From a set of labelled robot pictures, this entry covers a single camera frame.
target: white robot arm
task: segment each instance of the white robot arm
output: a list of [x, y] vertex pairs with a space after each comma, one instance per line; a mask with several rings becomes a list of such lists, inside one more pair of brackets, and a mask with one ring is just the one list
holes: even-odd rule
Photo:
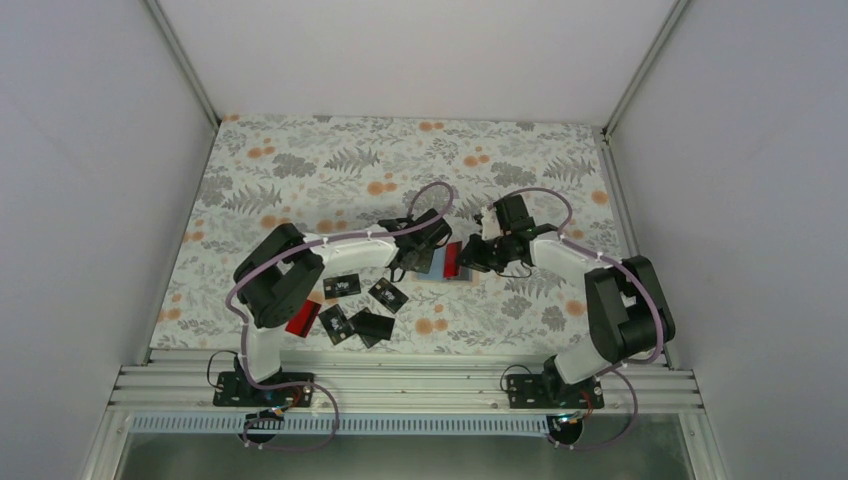
[[[397, 237], [385, 234], [435, 215], [430, 210], [415, 221], [381, 221], [363, 231], [346, 234], [348, 239], [332, 243], [322, 242], [325, 237], [320, 235], [301, 234], [290, 224], [274, 230], [236, 270], [236, 281], [287, 249], [311, 241], [317, 241], [314, 243], [318, 246], [287, 259], [286, 263], [292, 266], [285, 274], [278, 268], [269, 268], [239, 292], [239, 300], [248, 306], [254, 318], [248, 326], [245, 345], [252, 377], [262, 381], [280, 369], [283, 325], [299, 311], [321, 278], [371, 267], [426, 271], [433, 250], [450, 234], [450, 227], [443, 219], [416, 233]], [[602, 260], [600, 254], [593, 257], [563, 244], [553, 226], [536, 226], [520, 196], [506, 197], [491, 208], [485, 207], [479, 221], [483, 235], [472, 235], [458, 259], [464, 267], [502, 272], [509, 263], [522, 261], [549, 270], [586, 292], [592, 341], [579, 342], [545, 363], [542, 375], [552, 401], [568, 394], [569, 386], [605, 372], [658, 343], [654, 318], [628, 279]], [[674, 322], [650, 262], [644, 257], [633, 257], [621, 264], [639, 279], [656, 304], [662, 317], [662, 342], [673, 338]]]

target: red block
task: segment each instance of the red block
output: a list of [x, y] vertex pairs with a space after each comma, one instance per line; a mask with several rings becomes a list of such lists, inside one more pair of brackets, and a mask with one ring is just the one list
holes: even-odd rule
[[307, 300], [300, 311], [297, 312], [297, 315], [286, 324], [286, 331], [298, 337], [306, 338], [309, 335], [309, 330], [312, 329], [315, 317], [318, 316], [318, 310], [321, 310], [321, 304]]
[[445, 247], [445, 270], [442, 274], [445, 278], [453, 278], [459, 276], [459, 263], [457, 258], [459, 252], [462, 251], [462, 242], [449, 243]]

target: floral tablecloth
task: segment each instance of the floral tablecloth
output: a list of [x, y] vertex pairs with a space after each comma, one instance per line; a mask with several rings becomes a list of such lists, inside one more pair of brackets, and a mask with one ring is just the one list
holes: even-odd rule
[[[574, 205], [568, 234], [600, 250], [620, 251], [600, 161], [587, 125], [231, 115], [224, 118], [183, 237], [151, 346], [233, 348], [239, 320], [224, 308], [235, 267], [275, 226], [301, 231], [356, 230], [405, 214], [433, 180], [454, 186], [448, 222], [454, 240], [478, 231], [472, 215], [515, 189], [563, 192]], [[431, 190], [418, 213], [439, 208]], [[537, 223], [558, 224], [556, 198], [525, 194]], [[388, 314], [366, 290], [386, 273], [358, 272], [363, 294], [339, 300]], [[521, 274], [517, 267], [506, 273]], [[530, 278], [476, 274], [472, 282], [416, 281], [399, 288], [409, 302], [397, 313], [391, 341], [369, 351], [533, 354], [562, 350], [588, 335], [583, 292], [535, 269]], [[312, 300], [324, 303], [320, 288]], [[365, 350], [358, 338], [333, 346], [320, 322], [306, 339], [288, 335], [282, 349]]]

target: purple cable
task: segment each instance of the purple cable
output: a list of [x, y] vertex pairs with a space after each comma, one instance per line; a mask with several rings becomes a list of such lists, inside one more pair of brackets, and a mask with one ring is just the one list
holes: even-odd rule
[[[400, 235], [406, 235], [407, 233], [412, 233], [412, 232], [421, 230], [423, 228], [426, 228], [426, 227], [432, 225], [435, 222], [438, 222], [450, 210], [450, 208], [453, 206], [453, 201], [454, 201], [453, 188], [445, 182], [435, 181], [435, 182], [432, 182], [428, 185], [425, 185], [421, 190], [418, 191], [418, 193], [412, 199], [409, 211], [410, 211], [410, 213], [412, 212], [412, 207], [415, 205], [415, 201], [418, 199], [419, 196], [421, 196], [422, 193], [424, 193], [425, 191], [427, 191], [427, 190], [429, 190], [429, 189], [431, 189], [435, 186], [443, 186], [443, 187], [448, 189], [447, 205], [445, 205], [445, 207], [435, 217], [431, 218], [430, 220], [427, 220], [426, 222], [421, 223], [420, 225], [416, 225], [416, 226], [410, 227], [410, 228], [405, 228], [405, 229], [398, 230], [398, 231], [395, 231], [395, 232], [372, 233], [371, 238], [388, 238], [388, 237], [397, 237], [397, 236], [400, 236]], [[248, 361], [247, 361], [247, 332], [248, 332], [248, 326], [250, 325], [250, 317], [248, 317], [247, 314], [244, 313], [241, 309], [239, 309], [235, 305], [233, 305], [233, 298], [235, 298], [235, 296], [238, 294], [238, 292], [241, 291], [241, 289], [244, 288], [244, 286], [247, 285], [251, 280], [256, 278], [258, 275], [260, 275], [265, 270], [267, 270], [271, 267], [275, 267], [277, 265], [277, 263], [279, 263], [281, 260], [283, 260], [287, 257], [290, 257], [290, 256], [292, 256], [296, 253], [299, 253], [299, 252], [302, 252], [302, 251], [307, 250], [309, 248], [312, 248], [312, 247], [324, 245], [325, 243], [330, 244], [330, 243], [338, 242], [338, 241], [341, 241], [341, 240], [349, 240], [349, 239], [352, 239], [352, 238], [368, 238], [368, 232], [340, 233], [338, 235], [326, 237], [325, 239], [306, 242], [306, 243], [298, 245], [298, 246], [296, 246], [296, 247], [294, 247], [290, 250], [286, 250], [285, 252], [271, 258], [267, 262], [263, 263], [262, 265], [259, 265], [258, 267], [254, 268], [253, 270], [251, 270], [250, 273], [248, 273], [241, 280], [239, 280], [235, 284], [235, 286], [229, 291], [229, 293], [227, 293], [227, 297], [224, 301], [224, 304], [226, 305], [228, 310], [235, 313], [242, 321], [241, 345], [240, 345], [241, 346], [241, 355], [240, 356], [241, 356], [241, 360], [242, 360], [242, 362], [241, 362], [242, 368], [244, 369], [244, 374], [245, 374], [245, 377], [247, 378], [247, 382], [250, 383], [250, 385], [253, 388], [256, 388], [257, 390], [278, 390], [278, 389], [282, 389], [282, 388], [300, 387], [300, 386], [307, 386], [307, 387], [316, 388], [316, 389], [320, 390], [321, 392], [323, 392], [325, 395], [327, 395], [327, 398], [329, 398], [330, 402], [333, 404], [333, 413], [334, 413], [333, 427], [332, 427], [332, 430], [330, 431], [330, 434], [327, 436], [326, 439], [324, 439], [323, 442], [319, 443], [318, 445], [314, 445], [314, 446], [310, 446], [310, 447], [271, 447], [271, 446], [261, 447], [263, 449], [274, 450], [274, 451], [279, 451], [279, 452], [303, 453], [303, 452], [311, 452], [313, 450], [318, 450], [318, 449], [326, 446], [328, 443], [330, 443], [330, 441], [333, 438], [335, 438], [336, 432], [339, 429], [339, 423], [340, 423], [339, 405], [336, 402], [335, 397], [333, 397], [333, 395], [327, 389], [325, 389], [324, 387], [322, 387], [322, 386], [320, 386], [316, 383], [312, 383], [312, 382], [285, 382], [285, 383], [278, 383], [276, 385], [262, 385], [253, 378], [253, 376], [250, 374], [250, 366], [248, 365]], [[260, 444], [250, 442], [249, 440], [247, 440], [246, 432], [247, 432], [247, 429], [250, 426], [252, 426], [252, 424], [248, 423], [247, 426], [245, 427], [245, 435], [244, 435], [245, 444], [246, 445], [252, 445], [252, 446], [258, 446]]]
[[[639, 415], [639, 401], [636, 399], [636, 389], [633, 388], [633, 384], [630, 383], [630, 380], [628, 380], [627, 377], [622, 375], [621, 372], [619, 372], [618, 370], [610, 370], [610, 372], [618, 375], [619, 377], [621, 377], [622, 380], [624, 380], [624, 383], [627, 384], [627, 388], [630, 389], [630, 396], [633, 398], [633, 414], [630, 415], [630, 420], [627, 422], [627, 426], [624, 427], [624, 430], [622, 430], [621, 433], [616, 435], [614, 438], [607, 440], [606, 442], [599, 443], [597, 445], [586, 446], [568, 445], [567, 447], [565, 447], [568, 450], [574, 452], [588, 452], [591, 450], [600, 450], [601, 448], [612, 446], [618, 443], [625, 436], [627, 436], [627, 434], [629, 434], [633, 430], [633, 427], [636, 426], [637, 415]], [[550, 434], [547, 434], [546, 437], [548, 441], [554, 445], [554, 448], [560, 448], [559, 442], [554, 440], [554, 438]]]
[[[544, 187], [527, 187], [527, 188], [521, 188], [521, 189], [516, 190], [512, 193], [508, 193], [501, 198], [510, 197], [512, 195], [517, 195], [517, 194], [523, 193], [523, 192], [544, 192], [544, 193], [549, 193], [549, 194], [557, 197], [558, 199], [560, 199], [560, 201], [565, 204], [565, 208], [568, 210], [568, 216], [566, 217], [565, 221], [562, 222], [562, 224], [560, 224], [559, 228], [557, 229], [557, 234], [559, 235], [560, 241], [562, 243], [564, 243], [567, 247], [571, 248], [572, 250], [575, 250], [579, 253], [582, 253], [583, 255], [586, 255], [589, 258], [597, 258], [599, 260], [602, 260], [602, 261], [608, 263], [609, 265], [612, 265], [616, 270], [618, 270], [619, 272], [624, 274], [624, 276], [628, 280], [630, 280], [630, 282], [633, 284], [633, 286], [636, 287], [636, 290], [639, 292], [640, 295], [642, 295], [642, 298], [645, 299], [645, 303], [648, 305], [648, 310], [651, 311], [651, 317], [653, 317], [653, 319], [654, 319], [654, 328], [656, 329], [656, 332], [657, 332], [657, 342], [656, 342], [656, 346], [654, 347], [654, 351], [651, 353], [651, 355], [648, 358], [646, 358], [644, 360], [632, 359], [632, 360], [630, 360], [630, 362], [636, 363], [636, 364], [653, 363], [657, 358], [659, 358], [660, 352], [662, 351], [662, 345], [663, 345], [663, 339], [665, 338], [665, 332], [663, 330], [662, 317], [660, 317], [660, 312], [659, 312], [659, 309], [657, 308], [657, 304], [654, 303], [654, 299], [651, 298], [651, 295], [648, 293], [648, 290], [645, 289], [645, 286], [642, 285], [642, 282], [640, 282], [639, 279], [636, 278], [636, 275], [633, 275], [633, 273], [631, 273], [630, 270], [624, 268], [624, 265], [620, 264], [615, 259], [607, 257], [606, 255], [599, 255], [600, 252], [594, 252], [594, 251], [592, 251], [592, 250], [590, 250], [590, 249], [588, 249], [588, 248], [586, 248], [586, 247], [584, 247], [584, 246], [582, 246], [578, 243], [575, 243], [575, 242], [572, 242], [571, 240], [568, 240], [565, 237], [565, 227], [567, 227], [568, 222], [571, 221], [571, 217], [574, 214], [574, 210], [571, 208], [571, 203], [569, 203], [569, 201], [561, 193], [557, 192], [556, 190], [551, 190], [550, 188], [544, 188]], [[611, 369], [613, 369], [615, 367], [616, 367], [616, 365], [609, 367], [609, 369], [607, 369], [606, 371], [601, 372], [601, 375], [603, 375], [604, 373], [610, 371]]]

